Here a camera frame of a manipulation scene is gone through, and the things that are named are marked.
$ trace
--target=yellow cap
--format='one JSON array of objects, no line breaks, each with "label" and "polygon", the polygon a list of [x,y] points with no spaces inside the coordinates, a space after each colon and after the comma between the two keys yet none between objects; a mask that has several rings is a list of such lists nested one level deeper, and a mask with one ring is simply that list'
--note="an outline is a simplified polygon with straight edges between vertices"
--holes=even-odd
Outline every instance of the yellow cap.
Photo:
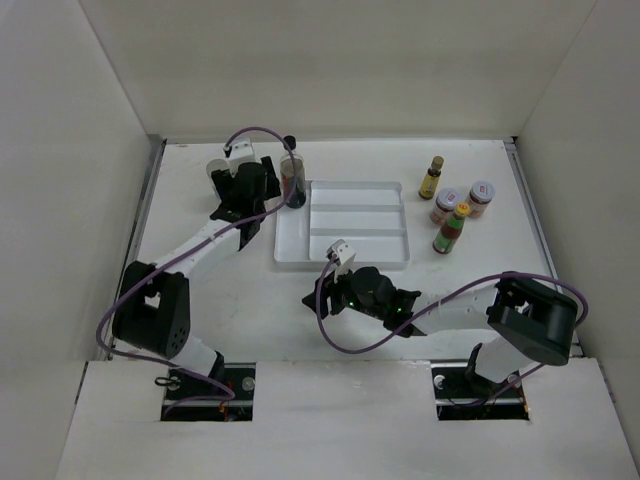
[{"label": "yellow cap", "polygon": [[458,205],[456,205],[456,213],[461,217],[466,217],[471,213],[471,207],[468,203],[460,202]]}]

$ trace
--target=cable clip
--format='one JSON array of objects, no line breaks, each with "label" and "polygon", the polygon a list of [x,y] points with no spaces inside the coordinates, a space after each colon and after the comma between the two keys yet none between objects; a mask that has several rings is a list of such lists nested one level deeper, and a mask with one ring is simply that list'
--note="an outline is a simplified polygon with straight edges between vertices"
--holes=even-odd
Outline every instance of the cable clip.
[{"label": "cable clip", "polygon": [[177,390],[180,388],[182,381],[178,377],[156,377],[153,381],[158,387],[166,387],[167,390]]}]

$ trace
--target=screw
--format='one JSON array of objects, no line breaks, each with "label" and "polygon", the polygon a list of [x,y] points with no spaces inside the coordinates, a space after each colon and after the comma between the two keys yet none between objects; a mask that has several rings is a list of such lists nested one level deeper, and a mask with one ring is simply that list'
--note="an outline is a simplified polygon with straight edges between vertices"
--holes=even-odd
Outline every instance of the screw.
[{"label": "screw", "polygon": [[242,379],[242,389],[245,392],[250,392],[256,387],[256,381],[251,377],[244,377]]},{"label": "screw", "polygon": [[443,390],[444,389],[444,375],[436,375],[435,377],[433,377],[433,386],[436,387],[438,390]]},{"label": "screw", "polygon": [[171,377],[171,382],[167,385],[167,390],[175,392],[180,388],[180,379],[178,377]]},{"label": "screw", "polygon": [[[518,378],[518,375],[516,375],[515,373],[512,373],[511,375],[509,375],[507,377],[507,383],[514,382],[517,378]],[[514,384],[513,386],[515,388],[520,388],[522,386],[522,382],[518,382],[518,383]]]}]

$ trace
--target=rectangular opening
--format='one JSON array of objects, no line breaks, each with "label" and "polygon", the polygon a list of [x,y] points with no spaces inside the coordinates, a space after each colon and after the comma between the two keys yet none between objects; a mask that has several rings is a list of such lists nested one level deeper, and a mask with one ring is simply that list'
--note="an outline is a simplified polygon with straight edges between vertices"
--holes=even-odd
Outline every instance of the rectangular opening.
[{"label": "rectangular opening", "polygon": [[[167,378],[171,382],[165,387],[161,415],[163,422],[250,422],[253,419],[255,363],[225,365],[223,383],[236,394],[236,398],[228,402],[206,398],[216,396],[215,388],[179,370],[169,370]],[[167,412],[177,401],[181,401],[180,405]]]},{"label": "rectangular opening", "polygon": [[490,393],[480,397],[465,379],[464,364],[432,364],[431,376],[436,398],[438,420],[529,420],[529,408],[522,385],[511,388],[500,397],[480,405]]}]

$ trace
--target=bottle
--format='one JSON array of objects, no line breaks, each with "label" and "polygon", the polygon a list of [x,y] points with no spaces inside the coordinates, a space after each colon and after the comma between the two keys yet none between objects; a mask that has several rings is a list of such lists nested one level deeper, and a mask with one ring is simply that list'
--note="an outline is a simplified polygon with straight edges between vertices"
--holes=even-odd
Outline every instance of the bottle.
[{"label": "bottle", "polygon": [[296,137],[293,135],[287,135],[284,137],[284,141],[291,150],[293,150],[293,158],[296,166],[296,180],[293,184],[293,165],[291,164],[291,157],[289,152],[286,152],[280,159],[280,177],[282,178],[282,195],[287,198],[289,192],[293,188],[295,191],[293,196],[287,202],[289,208],[300,208],[307,201],[307,188],[304,178],[304,164],[302,163],[302,157],[296,153]]},{"label": "bottle", "polygon": [[460,195],[453,188],[443,188],[436,197],[436,203],[429,218],[436,225],[444,225],[447,217],[453,212],[460,200]]},{"label": "bottle", "polygon": [[440,231],[433,241],[433,249],[438,253],[450,253],[462,233],[464,219],[471,212],[468,203],[460,202],[447,222],[440,227]]},{"label": "bottle", "polygon": [[431,200],[436,193],[436,188],[438,188],[438,180],[440,180],[440,169],[442,169],[442,165],[444,164],[444,158],[438,156],[433,157],[431,161],[431,167],[427,170],[427,174],[424,176],[424,180],[422,181],[422,186],[420,187],[420,197],[425,200]]},{"label": "bottle", "polygon": [[484,211],[487,209],[487,206],[493,200],[493,197],[496,194],[496,189],[493,188],[489,182],[485,182],[483,180],[479,180],[473,184],[471,190],[469,190],[469,195],[467,195],[466,202],[471,207],[471,213],[469,217],[478,218],[481,217]]}]

